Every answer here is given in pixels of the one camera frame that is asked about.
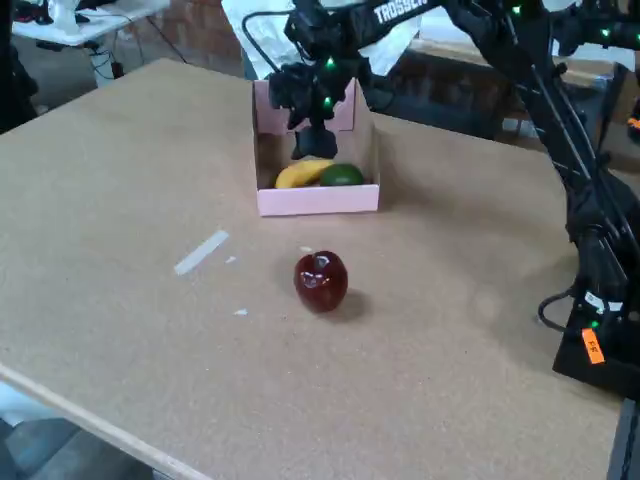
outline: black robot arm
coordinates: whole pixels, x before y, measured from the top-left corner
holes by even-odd
[[[557,39],[564,50],[586,41],[640,47],[637,17],[600,0],[560,12],[547,11],[541,0],[374,0],[336,9],[325,9],[318,0],[294,0],[294,5],[285,33],[313,64],[284,65],[270,76],[272,104],[290,109],[289,126],[310,120],[311,126],[296,134],[294,158],[335,156],[335,137],[324,121],[333,117],[352,78],[368,82],[371,71],[361,48],[410,18],[438,6],[446,9],[486,61],[515,85],[531,116],[567,194],[566,228],[580,259],[570,290],[574,312],[580,310],[581,326],[596,329],[605,348],[615,342],[629,311],[640,310],[640,206],[594,148],[561,79],[566,67],[554,64],[552,46]]]

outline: banana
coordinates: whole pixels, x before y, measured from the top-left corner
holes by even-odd
[[[289,165],[278,175],[276,188],[304,187],[315,182],[325,168],[333,165],[333,160],[300,160]]]

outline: red apple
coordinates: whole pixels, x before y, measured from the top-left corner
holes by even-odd
[[[334,310],[347,294],[347,269],[333,252],[322,251],[302,257],[293,283],[298,296],[310,310],[323,313]]]

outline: pink box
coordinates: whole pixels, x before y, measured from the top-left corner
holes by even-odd
[[[253,84],[255,172],[260,215],[309,215],[317,213],[373,212],[378,210],[380,170],[376,132],[360,84],[352,81],[345,101],[336,106],[335,118],[326,122],[336,134],[336,163],[356,165],[368,183],[347,187],[272,188],[278,174],[291,160],[293,131],[287,130],[289,111],[269,104],[269,82]],[[298,129],[307,126],[302,124]]]

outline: orange tag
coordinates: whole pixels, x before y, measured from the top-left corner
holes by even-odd
[[[585,328],[582,330],[582,340],[584,346],[587,347],[587,353],[589,354],[589,360],[591,364],[604,363],[604,355],[600,349],[600,344],[596,338],[596,334],[592,328]]]

